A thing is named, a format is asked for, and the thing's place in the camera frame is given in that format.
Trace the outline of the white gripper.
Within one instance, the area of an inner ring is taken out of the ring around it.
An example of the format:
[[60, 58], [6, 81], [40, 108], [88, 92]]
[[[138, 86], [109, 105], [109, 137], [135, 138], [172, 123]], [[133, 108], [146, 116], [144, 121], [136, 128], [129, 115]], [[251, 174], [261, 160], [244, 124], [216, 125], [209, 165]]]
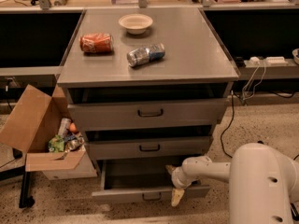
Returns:
[[166, 165], [165, 169], [171, 175], [171, 180], [174, 185], [174, 188], [172, 189], [171, 205], [176, 207], [183, 198], [185, 189], [192, 184], [194, 178], [186, 175], [181, 167]]

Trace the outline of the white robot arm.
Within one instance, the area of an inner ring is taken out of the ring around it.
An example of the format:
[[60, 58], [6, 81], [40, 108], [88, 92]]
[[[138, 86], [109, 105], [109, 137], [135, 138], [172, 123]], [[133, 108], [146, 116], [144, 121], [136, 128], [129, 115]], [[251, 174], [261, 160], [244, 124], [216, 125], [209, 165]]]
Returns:
[[293, 224], [292, 204], [299, 201], [299, 162], [260, 143], [241, 146], [229, 162], [208, 156], [187, 158], [166, 170], [173, 183], [171, 204], [201, 178], [229, 184], [229, 224]]

